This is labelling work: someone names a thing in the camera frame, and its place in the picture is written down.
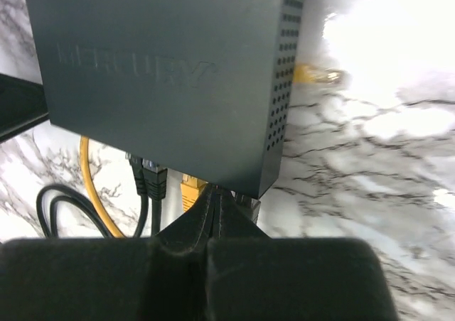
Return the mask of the black network switch box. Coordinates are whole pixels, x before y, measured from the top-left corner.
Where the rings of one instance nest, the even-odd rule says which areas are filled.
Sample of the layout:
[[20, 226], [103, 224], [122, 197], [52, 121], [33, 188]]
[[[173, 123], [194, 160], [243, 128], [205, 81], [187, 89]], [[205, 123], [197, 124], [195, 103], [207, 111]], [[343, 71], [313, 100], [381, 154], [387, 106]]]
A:
[[53, 125], [253, 198], [276, 181], [304, 0], [26, 0]]

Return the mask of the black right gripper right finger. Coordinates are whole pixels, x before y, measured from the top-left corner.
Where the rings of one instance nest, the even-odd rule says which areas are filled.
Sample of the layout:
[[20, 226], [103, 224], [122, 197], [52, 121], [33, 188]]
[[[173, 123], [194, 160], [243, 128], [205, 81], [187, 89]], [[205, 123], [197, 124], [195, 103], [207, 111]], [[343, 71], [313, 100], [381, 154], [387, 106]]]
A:
[[209, 240], [269, 239], [269, 236], [240, 210], [229, 191], [212, 187], [209, 197]]

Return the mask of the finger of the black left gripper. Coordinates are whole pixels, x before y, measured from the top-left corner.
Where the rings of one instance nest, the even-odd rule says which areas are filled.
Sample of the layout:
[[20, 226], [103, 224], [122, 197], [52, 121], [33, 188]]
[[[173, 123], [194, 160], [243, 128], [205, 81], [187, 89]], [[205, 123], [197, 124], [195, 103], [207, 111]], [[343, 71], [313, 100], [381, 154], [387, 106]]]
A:
[[49, 120], [43, 85], [1, 74], [1, 142]]

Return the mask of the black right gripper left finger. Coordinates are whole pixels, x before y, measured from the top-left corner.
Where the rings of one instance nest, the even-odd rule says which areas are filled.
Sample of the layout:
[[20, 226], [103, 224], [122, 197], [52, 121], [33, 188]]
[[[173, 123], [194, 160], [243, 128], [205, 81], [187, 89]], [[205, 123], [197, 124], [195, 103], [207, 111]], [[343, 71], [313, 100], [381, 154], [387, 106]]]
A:
[[168, 250], [196, 250], [204, 246], [213, 222], [214, 192], [214, 185], [206, 185], [194, 205], [161, 230], [156, 238]]

